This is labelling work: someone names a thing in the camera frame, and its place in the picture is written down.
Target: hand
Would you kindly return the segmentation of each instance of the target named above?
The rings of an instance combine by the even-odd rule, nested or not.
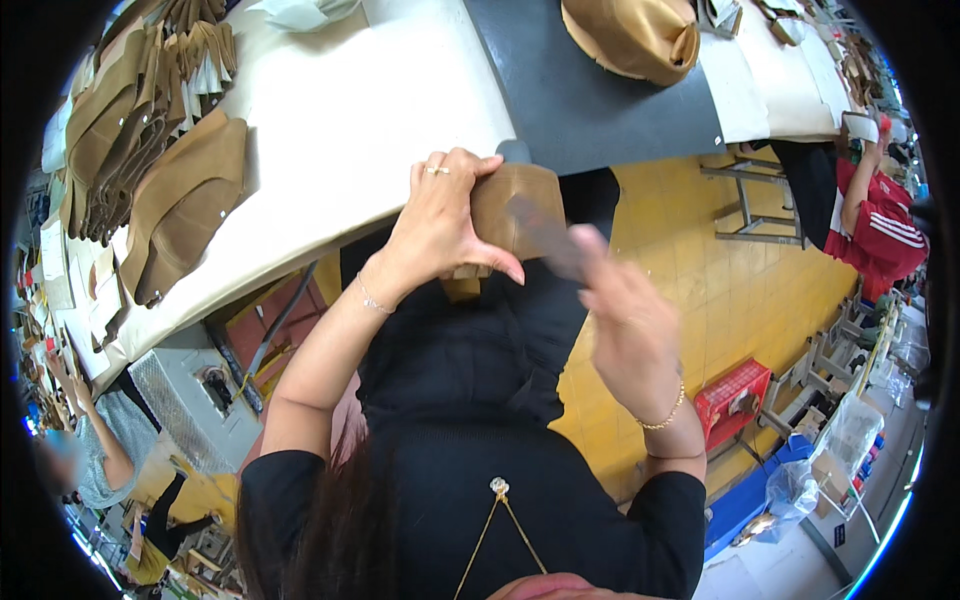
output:
[[[84,412],[88,415],[96,412],[96,408],[93,405],[93,398],[90,396],[90,389],[86,387],[86,384],[77,376],[70,377],[70,383],[73,384],[74,394],[77,395],[77,402],[80,404],[80,407],[84,409]]]
[[[870,160],[874,166],[879,166],[880,161],[883,160],[883,154],[887,150],[887,146],[890,145],[890,138],[893,136],[891,130],[885,132],[880,132],[880,139],[878,142],[871,142],[863,140],[863,157],[861,160]]]
[[[47,371],[49,371],[50,374],[53,375],[61,385],[70,380],[70,377],[66,374],[66,370],[63,368],[63,363],[60,361],[60,357],[57,356],[56,352],[47,352],[44,356],[44,362],[47,364]]]
[[[400,212],[387,245],[378,254],[377,284],[386,301],[399,301],[418,286],[464,264],[486,265],[523,284],[520,261],[481,242],[470,219],[470,190],[477,178],[496,171],[503,156],[478,158],[463,148],[435,152],[410,170],[410,200]],[[429,174],[425,167],[449,173]]]
[[[585,255],[580,300],[596,318],[593,366],[634,418],[664,421],[680,393],[679,312],[637,266],[607,257],[596,228],[574,226],[570,236]]]

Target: gray table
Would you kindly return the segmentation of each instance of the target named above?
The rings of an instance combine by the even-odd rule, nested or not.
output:
[[[566,32],[560,0],[465,0],[517,137],[558,175],[726,151],[698,63],[659,87],[614,75]]]

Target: gold necklace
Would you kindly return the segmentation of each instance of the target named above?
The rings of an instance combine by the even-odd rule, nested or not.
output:
[[[484,524],[483,531],[480,532],[480,539],[477,540],[477,545],[473,547],[473,554],[470,555],[470,560],[467,563],[467,569],[464,571],[464,576],[460,578],[460,585],[457,586],[457,592],[453,594],[453,600],[457,600],[457,596],[460,595],[460,590],[464,587],[464,581],[467,580],[467,575],[470,573],[470,567],[473,566],[473,560],[477,558],[477,552],[480,550],[480,544],[483,543],[483,538],[487,535],[487,528],[490,527],[490,521],[493,518],[493,511],[496,510],[496,505],[500,504],[501,502],[505,507],[507,507],[507,512],[510,513],[510,518],[514,520],[516,530],[520,533],[520,537],[523,538],[523,543],[527,544],[527,549],[530,550],[530,555],[534,557],[535,561],[537,561],[537,566],[540,568],[540,572],[546,575],[546,567],[543,566],[543,563],[540,561],[540,557],[537,556],[537,552],[534,550],[533,545],[531,545],[530,540],[527,538],[527,534],[524,533],[523,528],[520,527],[520,522],[516,520],[514,509],[510,508],[510,501],[507,499],[507,492],[510,490],[510,484],[507,483],[503,477],[494,477],[490,482],[490,489],[496,494],[496,498],[493,499],[493,506],[490,508],[490,514],[487,515],[487,523]]]

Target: black pants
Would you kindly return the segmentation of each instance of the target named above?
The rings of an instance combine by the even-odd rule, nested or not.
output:
[[[171,561],[177,557],[180,551],[180,545],[186,540],[186,537],[202,531],[203,528],[213,524],[213,517],[205,516],[199,520],[189,523],[182,523],[176,527],[167,529],[167,517],[170,513],[170,507],[180,494],[180,488],[186,479],[183,475],[177,473],[174,480],[170,482],[167,489],[163,491],[160,498],[154,503],[154,508],[150,510],[150,516],[147,517],[147,526],[143,537],[149,540],[156,549],[159,550]]]
[[[560,189],[567,221],[593,224],[609,239],[620,197],[613,172],[563,177]],[[383,229],[341,251],[344,288],[389,237]],[[523,269],[525,286],[494,272],[478,298],[452,304],[435,279],[400,303],[358,369],[371,430],[435,404],[507,404],[544,426],[563,415],[557,383],[587,316],[580,284],[542,259]]]
[[[790,183],[794,208],[804,235],[821,251],[827,245],[830,219],[837,197],[837,151],[832,142],[802,144],[782,140],[755,142],[754,149],[770,144]]]
[[[147,419],[150,420],[150,425],[156,429],[156,432],[160,432],[160,423],[157,422],[153,411],[150,410],[150,407],[147,406],[147,402],[143,399],[143,396],[140,395],[140,391],[136,389],[135,385],[133,385],[133,380],[130,378],[130,374],[126,369],[120,371],[120,374],[117,375],[117,378],[113,380],[113,383],[109,385],[107,390],[110,392],[123,392],[124,395],[133,400],[133,403],[136,404],[136,407],[147,416]]]

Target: yellow tiled floor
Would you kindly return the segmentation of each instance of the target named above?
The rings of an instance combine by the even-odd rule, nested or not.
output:
[[[169,461],[171,454],[179,455],[182,465],[187,464],[170,438],[161,432],[159,441],[140,470],[130,498],[153,506],[174,479],[174,469]],[[187,472],[189,477],[180,489],[177,501],[170,508],[170,516],[184,523],[203,518],[215,510],[224,518],[224,528],[232,531],[235,519],[234,499],[238,488],[236,478],[230,473],[201,475],[190,467]]]
[[[776,160],[772,153],[760,157]],[[709,166],[730,160],[703,157]],[[856,282],[851,267],[815,248],[717,240],[716,230],[742,226],[738,210],[725,210],[737,206],[736,187],[730,179],[703,177],[700,164],[691,156],[613,169],[621,196],[612,252],[649,270],[683,311],[682,360],[691,398],[750,356],[774,373],[788,369],[805,352],[806,337],[835,320],[837,304]],[[792,217],[781,208],[781,188],[748,182],[747,194],[754,213]],[[580,448],[614,499],[626,501],[640,485],[636,463],[646,451],[639,425],[589,362],[593,327],[588,317],[560,379],[565,414],[550,427]],[[772,432],[757,433],[761,448],[773,440]],[[744,455],[743,468],[750,460]],[[737,474],[736,466],[725,470],[730,473],[720,480],[708,478],[709,489]]]

